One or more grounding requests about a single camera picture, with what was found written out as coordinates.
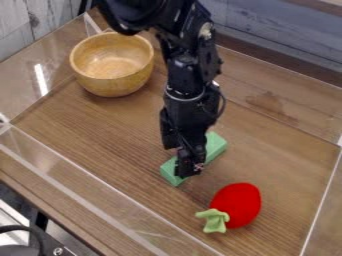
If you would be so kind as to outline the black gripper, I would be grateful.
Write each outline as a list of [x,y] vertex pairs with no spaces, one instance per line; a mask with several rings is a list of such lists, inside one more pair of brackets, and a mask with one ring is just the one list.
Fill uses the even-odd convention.
[[163,99],[159,113],[162,143],[166,150],[177,149],[175,175],[189,178],[199,175],[205,168],[206,132],[222,114],[221,94],[207,89],[186,99],[165,91]]

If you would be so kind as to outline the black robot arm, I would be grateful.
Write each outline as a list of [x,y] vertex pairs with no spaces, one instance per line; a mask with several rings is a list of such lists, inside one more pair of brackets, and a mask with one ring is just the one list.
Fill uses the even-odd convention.
[[199,0],[96,0],[96,5],[118,33],[132,36],[155,31],[167,67],[162,143],[177,151],[174,175],[198,175],[207,157],[206,133],[226,107],[215,82],[223,60],[211,13]]

